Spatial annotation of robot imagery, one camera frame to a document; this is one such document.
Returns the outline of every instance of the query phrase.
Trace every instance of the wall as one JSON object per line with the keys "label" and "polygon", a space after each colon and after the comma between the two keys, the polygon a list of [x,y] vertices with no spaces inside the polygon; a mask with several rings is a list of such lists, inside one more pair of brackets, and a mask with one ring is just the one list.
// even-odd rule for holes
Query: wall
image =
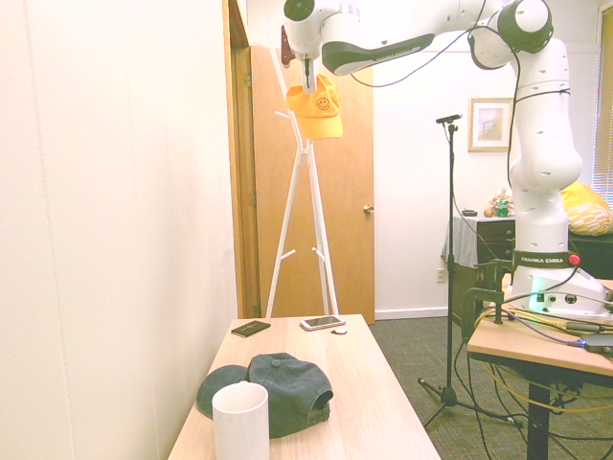
{"label": "wall", "polygon": [[[555,36],[571,64],[571,127],[583,159],[579,180],[589,182],[594,148],[598,82],[597,21],[601,0],[550,0]],[[249,32],[268,45],[266,17],[275,46],[283,24],[283,0],[249,0]],[[369,36],[403,31],[415,1],[362,0]],[[432,58],[457,34],[443,34],[425,52],[375,67],[375,83],[395,81]],[[467,152],[470,98],[512,97],[511,68],[483,71],[470,58],[465,38],[402,83],[375,90],[375,315],[377,319],[446,314],[447,285],[436,283],[444,267],[441,249],[448,213],[449,154],[435,120],[465,114],[455,138],[458,207],[483,211],[507,184],[505,153]]]}
{"label": "wall", "polygon": [[3,2],[0,68],[0,458],[167,458],[237,316],[221,2]]}

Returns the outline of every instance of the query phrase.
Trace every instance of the smiley face logo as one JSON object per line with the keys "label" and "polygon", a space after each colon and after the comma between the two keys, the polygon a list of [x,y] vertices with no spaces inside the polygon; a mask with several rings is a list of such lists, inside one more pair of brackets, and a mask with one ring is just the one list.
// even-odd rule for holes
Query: smiley face logo
{"label": "smiley face logo", "polygon": [[328,110],[329,100],[327,98],[319,98],[317,100],[317,108],[319,108],[320,110]]}

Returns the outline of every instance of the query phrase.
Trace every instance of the door frame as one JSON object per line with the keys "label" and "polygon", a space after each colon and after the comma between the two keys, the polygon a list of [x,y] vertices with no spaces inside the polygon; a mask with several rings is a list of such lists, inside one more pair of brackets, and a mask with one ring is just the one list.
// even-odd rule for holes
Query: door frame
{"label": "door frame", "polygon": [[261,316],[251,53],[238,0],[222,0],[238,317]]}

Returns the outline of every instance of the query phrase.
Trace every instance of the window blind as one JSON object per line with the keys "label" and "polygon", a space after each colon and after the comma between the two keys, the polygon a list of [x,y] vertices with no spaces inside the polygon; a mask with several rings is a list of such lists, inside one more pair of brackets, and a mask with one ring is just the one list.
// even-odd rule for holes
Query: window blind
{"label": "window blind", "polygon": [[592,188],[613,208],[613,8],[602,16],[601,94]]}

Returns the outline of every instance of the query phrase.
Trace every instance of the white cylinder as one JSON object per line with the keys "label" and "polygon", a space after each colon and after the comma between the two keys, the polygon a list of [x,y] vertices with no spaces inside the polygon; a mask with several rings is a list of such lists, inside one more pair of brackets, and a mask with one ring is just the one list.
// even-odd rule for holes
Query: white cylinder
{"label": "white cylinder", "polygon": [[213,396],[216,460],[269,460],[268,392],[241,381]]}

